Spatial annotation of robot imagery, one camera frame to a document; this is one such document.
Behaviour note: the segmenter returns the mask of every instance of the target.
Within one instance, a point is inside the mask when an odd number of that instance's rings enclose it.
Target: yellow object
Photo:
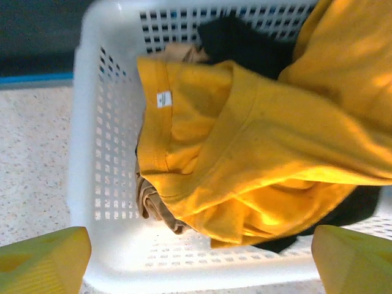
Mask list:
[[[391,240],[321,225],[312,254],[327,294],[392,293]]]
[[[292,85],[139,59],[140,171],[174,217],[212,247],[254,244],[308,228],[356,185],[392,184],[391,6],[321,0],[279,77]]]
[[[233,62],[141,58],[138,69],[146,97],[141,174],[212,247],[296,234],[355,185],[392,183],[392,140],[380,146],[326,98]],[[165,91],[173,105],[158,108]]]
[[[90,255],[84,227],[0,247],[0,293],[77,294]]]
[[[380,146],[392,132],[391,16],[392,1],[321,0],[301,29],[294,64],[279,77],[385,132],[374,137]]]

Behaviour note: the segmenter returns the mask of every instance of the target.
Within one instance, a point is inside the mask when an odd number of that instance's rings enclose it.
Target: basket hole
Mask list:
[[[167,18],[167,13],[166,13],[166,11],[161,10],[161,11],[159,12],[159,14],[160,14],[160,19],[161,19],[161,20],[165,20],[165,19]]]
[[[286,7],[285,7],[285,6],[282,6],[281,8],[279,8],[278,14],[279,14],[279,15],[282,15],[282,14],[284,13],[285,10],[286,10]]]
[[[288,9],[288,13],[292,14],[295,10],[295,6],[290,6],[290,8]]]
[[[246,14],[246,7],[242,7],[242,8],[239,10],[239,16],[240,16],[240,17],[243,17],[245,14]]]
[[[101,189],[100,186],[96,186],[96,195],[100,195]]]
[[[268,15],[274,14],[275,11],[276,11],[276,6],[271,6],[271,7],[269,8]]]
[[[305,6],[301,5],[301,6],[298,8],[298,13],[303,13],[304,10],[305,10]]]
[[[253,16],[256,13],[256,7],[251,7],[250,11],[249,11],[249,15]]]

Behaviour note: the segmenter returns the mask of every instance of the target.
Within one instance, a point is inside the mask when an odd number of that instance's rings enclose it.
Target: blue stripe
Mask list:
[[[52,81],[52,80],[68,80],[74,77],[74,73],[48,73],[46,75],[21,75],[19,77],[0,77],[0,84],[8,83],[25,83],[32,81]]]

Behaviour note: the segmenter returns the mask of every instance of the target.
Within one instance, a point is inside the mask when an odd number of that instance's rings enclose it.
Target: black garment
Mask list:
[[[292,62],[294,43],[274,40],[254,31],[235,16],[201,24],[198,33],[211,64],[233,60],[246,69],[277,80]]]
[[[380,198],[380,186],[358,186],[334,210],[301,233],[253,245],[254,247],[280,253],[296,241],[297,236],[312,235],[318,225],[352,225],[374,214]]]

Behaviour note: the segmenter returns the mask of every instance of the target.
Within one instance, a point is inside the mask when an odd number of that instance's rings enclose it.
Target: yellow plastic corner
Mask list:
[[[312,254],[327,294],[391,294],[392,241],[318,226]]]
[[[90,255],[84,227],[0,247],[0,293],[78,293]]]

